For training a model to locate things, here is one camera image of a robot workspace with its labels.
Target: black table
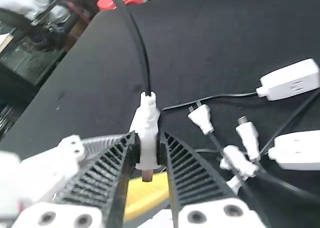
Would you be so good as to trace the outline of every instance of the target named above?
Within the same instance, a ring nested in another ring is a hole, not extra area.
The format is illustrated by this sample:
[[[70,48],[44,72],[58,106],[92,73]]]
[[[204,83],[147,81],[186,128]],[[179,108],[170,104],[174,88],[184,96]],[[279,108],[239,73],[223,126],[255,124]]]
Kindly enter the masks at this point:
[[[319,0],[156,0],[131,6],[150,59],[159,108],[219,93],[252,92],[259,78],[314,58],[320,64]],[[29,157],[71,134],[127,132],[143,91],[137,54],[117,11],[99,13],[23,113],[1,149]],[[264,144],[310,93],[281,101],[208,102],[218,137],[241,147],[237,119],[246,115]],[[320,128],[320,100],[287,132]],[[163,128],[194,148],[209,139],[187,118],[169,113]],[[212,163],[210,154],[204,156]],[[319,193],[319,172],[268,171]],[[274,227],[318,227],[320,209],[281,188],[248,181]]]

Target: black power cord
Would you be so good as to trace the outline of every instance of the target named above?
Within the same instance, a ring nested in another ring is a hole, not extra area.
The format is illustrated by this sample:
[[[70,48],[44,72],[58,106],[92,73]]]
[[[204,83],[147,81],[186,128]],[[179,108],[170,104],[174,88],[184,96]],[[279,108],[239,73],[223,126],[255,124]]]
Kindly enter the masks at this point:
[[[229,158],[229,156],[224,153],[224,147],[220,144],[220,142],[218,141],[218,139],[215,137],[215,135],[213,133],[209,133],[208,136],[211,139],[211,141],[214,144],[214,146],[218,149],[218,152],[220,153],[220,155],[225,158],[225,161],[230,166],[230,169],[231,169],[231,172],[233,173],[233,175],[235,175],[238,178],[239,182],[242,185],[243,191],[245,192],[247,197],[253,203],[255,209],[257,210],[257,212],[261,216],[261,218],[264,221],[265,225],[268,228],[271,228],[271,223],[270,223],[270,221],[268,219],[268,216],[266,215],[266,212],[264,211],[264,209],[262,208],[262,206],[258,202],[258,199],[256,198],[256,196],[253,193],[253,191],[251,191],[249,186],[243,181],[241,175],[239,174],[239,172],[237,171],[237,169],[233,165],[233,163],[232,163],[231,159]]]
[[[252,93],[243,93],[243,94],[217,94],[217,95],[212,95],[208,96],[202,99],[197,99],[193,100],[187,103],[182,103],[182,104],[176,104],[168,107],[164,107],[161,109],[161,111],[168,111],[168,110],[173,110],[173,109],[178,109],[178,108],[183,108],[185,106],[190,106],[192,104],[195,104],[196,102],[202,102],[210,99],[218,99],[218,98],[250,98],[257,96],[257,92],[252,92]]]
[[[146,96],[151,96],[151,81],[150,81],[150,67],[149,67],[149,60],[146,51],[146,46],[144,40],[142,39],[140,30],[132,17],[132,14],[127,10],[127,7],[123,0],[112,0],[116,8],[119,10],[125,24],[131,34],[133,39],[135,49],[138,54],[139,63],[141,66],[143,84],[144,84],[144,91]]]
[[[309,105],[319,96],[320,88],[315,90],[297,109],[289,116],[289,118],[275,131],[275,133],[270,137],[267,143],[260,150],[261,155],[267,154],[268,150],[272,147],[271,143],[273,140],[282,134],[282,132],[296,119],[298,116],[305,111]]]
[[[292,184],[289,184],[289,183],[287,183],[287,182],[285,182],[285,181],[283,181],[273,175],[268,174],[266,171],[262,171],[262,172],[258,171],[255,173],[255,175],[257,178],[259,178],[261,180],[267,181],[271,184],[279,185],[282,188],[290,191],[291,193],[293,193],[301,198],[307,199],[312,203],[320,204],[320,196],[319,195],[316,195],[311,192],[300,189],[300,188],[298,188]]]

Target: screw hole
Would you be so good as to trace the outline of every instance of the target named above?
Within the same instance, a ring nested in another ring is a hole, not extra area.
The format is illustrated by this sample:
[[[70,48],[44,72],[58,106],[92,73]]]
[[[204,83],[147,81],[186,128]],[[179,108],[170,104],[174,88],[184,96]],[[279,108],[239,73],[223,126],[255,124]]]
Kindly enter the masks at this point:
[[[201,211],[198,211],[198,210],[191,211],[188,214],[187,218],[190,223],[195,223],[195,224],[201,224],[207,221],[207,217],[205,216],[205,214],[203,214]]]
[[[232,216],[232,217],[239,217],[244,214],[244,212],[239,206],[236,206],[233,204],[226,205],[223,208],[223,210],[227,216]]]
[[[56,217],[56,213],[54,213],[53,211],[49,211],[44,213],[43,215],[41,215],[38,224],[39,225],[47,225],[53,222],[53,220]]]
[[[88,228],[92,224],[92,217],[88,214],[80,215],[74,222],[75,228]]]

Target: white plug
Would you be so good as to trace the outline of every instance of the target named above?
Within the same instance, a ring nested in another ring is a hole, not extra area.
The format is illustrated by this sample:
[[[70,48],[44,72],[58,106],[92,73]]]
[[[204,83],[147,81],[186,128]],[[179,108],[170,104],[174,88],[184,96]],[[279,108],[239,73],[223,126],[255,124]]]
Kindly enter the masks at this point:
[[[269,159],[283,169],[320,170],[320,130],[278,136],[269,149]]]
[[[251,161],[260,160],[258,132],[252,122],[248,122],[245,116],[238,119],[239,126],[235,128],[242,140],[249,159]]]
[[[242,177],[242,180],[243,181],[246,181],[247,179],[249,178],[249,176],[243,176]],[[240,180],[238,179],[238,177],[234,176],[232,177],[230,180],[228,180],[226,182],[226,184],[230,187],[230,189],[232,189],[232,191],[235,193],[235,194],[238,194],[239,193],[239,189],[241,188],[241,182]]]
[[[255,177],[255,172],[259,168],[248,161],[238,147],[235,145],[228,145],[223,149],[223,152],[228,156],[233,166],[239,171],[241,176]],[[225,158],[220,161],[220,168],[226,170],[231,169]]]
[[[268,100],[288,98],[320,87],[319,67],[313,59],[275,70],[261,79],[256,89],[259,97]]]
[[[210,108],[207,104],[201,104],[201,102],[196,102],[198,108],[194,110],[192,106],[189,107],[190,113],[188,118],[203,132],[204,135],[207,135],[214,131],[214,127],[210,121]]]
[[[141,93],[140,106],[136,109],[129,131],[135,131],[140,139],[140,162],[136,169],[142,170],[142,180],[152,181],[154,169],[159,169],[157,162],[157,135],[160,111],[157,109],[156,94],[151,96]]]

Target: yellow object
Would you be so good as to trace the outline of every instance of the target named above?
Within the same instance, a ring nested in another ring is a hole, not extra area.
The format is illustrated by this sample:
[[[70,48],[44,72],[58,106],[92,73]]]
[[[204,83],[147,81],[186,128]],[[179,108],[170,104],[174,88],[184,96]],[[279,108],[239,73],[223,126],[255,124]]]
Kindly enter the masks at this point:
[[[169,197],[167,172],[155,174],[151,182],[142,178],[129,181],[126,194],[124,221],[132,220],[161,204]]]

